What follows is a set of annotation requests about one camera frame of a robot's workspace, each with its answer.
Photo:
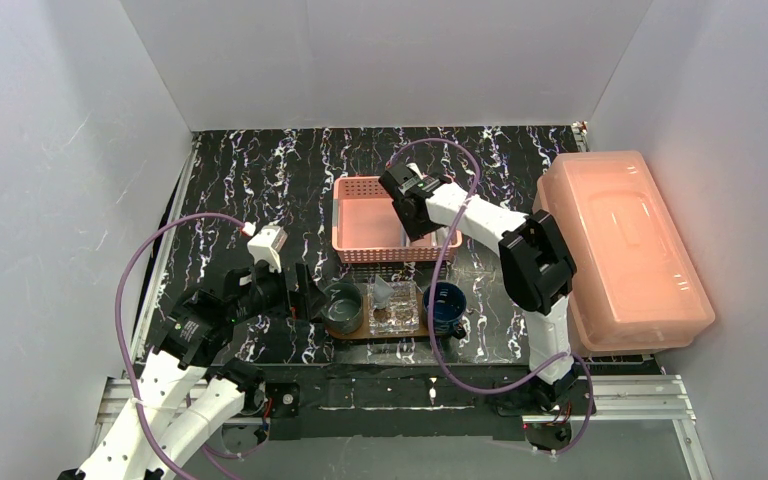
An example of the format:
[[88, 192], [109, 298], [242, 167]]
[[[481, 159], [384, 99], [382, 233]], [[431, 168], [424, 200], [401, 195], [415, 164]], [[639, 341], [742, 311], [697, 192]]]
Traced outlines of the dark grey cup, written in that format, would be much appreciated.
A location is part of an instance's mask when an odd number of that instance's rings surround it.
[[342, 335], [355, 332], [362, 323], [363, 297], [352, 283], [337, 282], [323, 291], [326, 302], [322, 309], [325, 325]]

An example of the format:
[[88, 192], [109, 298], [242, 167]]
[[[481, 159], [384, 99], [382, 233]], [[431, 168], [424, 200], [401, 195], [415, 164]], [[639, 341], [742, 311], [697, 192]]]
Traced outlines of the oval wooden tray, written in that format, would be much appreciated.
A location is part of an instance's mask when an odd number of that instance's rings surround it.
[[418, 329], [410, 332], [396, 332], [396, 333], [373, 333], [370, 328], [370, 323], [364, 320], [361, 325], [350, 333], [340, 333], [331, 326], [325, 324], [325, 331], [327, 334], [337, 340], [342, 341], [369, 341], [369, 340], [389, 340], [399, 338], [428, 338], [430, 336], [429, 330], [426, 326], [421, 325]]

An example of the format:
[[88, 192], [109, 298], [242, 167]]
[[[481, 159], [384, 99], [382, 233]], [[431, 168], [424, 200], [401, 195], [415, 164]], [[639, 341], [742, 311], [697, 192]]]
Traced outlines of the white toothpaste tube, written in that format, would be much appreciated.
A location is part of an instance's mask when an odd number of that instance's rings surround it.
[[387, 283], [380, 275], [376, 275], [371, 284], [371, 305], [375, 310], [385, 310], [388, 308], [391, 298], [394, 295], [394, 288]]

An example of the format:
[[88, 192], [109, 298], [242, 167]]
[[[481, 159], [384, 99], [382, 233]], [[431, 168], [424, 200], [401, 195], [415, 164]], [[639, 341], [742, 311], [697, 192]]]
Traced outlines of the clear plastic dimpled tray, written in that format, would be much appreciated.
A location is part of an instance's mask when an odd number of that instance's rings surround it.
[[395, 290], [385, 310], [375, 310], [372, 305], [371, 284], [367, 285], [367, 321], [373, 333], [410, 332], [420, 327], [417, 301], [417, 285], [412, 281], [389, 283]]

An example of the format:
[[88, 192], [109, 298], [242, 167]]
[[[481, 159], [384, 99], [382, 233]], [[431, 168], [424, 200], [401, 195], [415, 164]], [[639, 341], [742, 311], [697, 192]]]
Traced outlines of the dark blue cup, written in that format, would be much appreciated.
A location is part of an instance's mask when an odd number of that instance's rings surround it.
[[432, 326], [436, 336], [464, 339], [462, 319], [467, 307], [464, 292], [449, 282], [438, 282], [434, 294]]

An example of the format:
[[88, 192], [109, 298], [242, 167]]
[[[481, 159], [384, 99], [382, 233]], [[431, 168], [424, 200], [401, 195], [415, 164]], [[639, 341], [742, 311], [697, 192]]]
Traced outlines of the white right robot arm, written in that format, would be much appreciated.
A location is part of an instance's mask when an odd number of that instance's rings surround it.
[[505, 291], [524, 310], [529, 344], [526, 385], [556, 403], [575, 383], [567, 321], [576, 263], [555, 218], [544, 210], [512, 211], [481, 199], [444, 175], [422, 175], [399, 164], [379, 184], [412, 240], [447, 228], [491, 249], [500, 259]]

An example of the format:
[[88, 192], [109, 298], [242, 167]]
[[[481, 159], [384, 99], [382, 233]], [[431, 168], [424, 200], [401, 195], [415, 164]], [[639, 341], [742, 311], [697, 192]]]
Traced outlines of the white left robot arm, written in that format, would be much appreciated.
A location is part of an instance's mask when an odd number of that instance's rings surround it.
[[230, 271], [224, 293], [193, 287], [176, 302], [146, 357], [141, 375], [131, 375], [131, 398], [81, 466], [62, 479], [181, 478], [186, 463], [227, 420], [243, 414], [260, 421], [264, 443], [273, 408], [264, 372], [232, 359], [209, 370], [231, 341], [237, 324], [267, 313], [311, 320], [325, 295], [307, 265], [295, 266], [298, 287], [264, 261]]

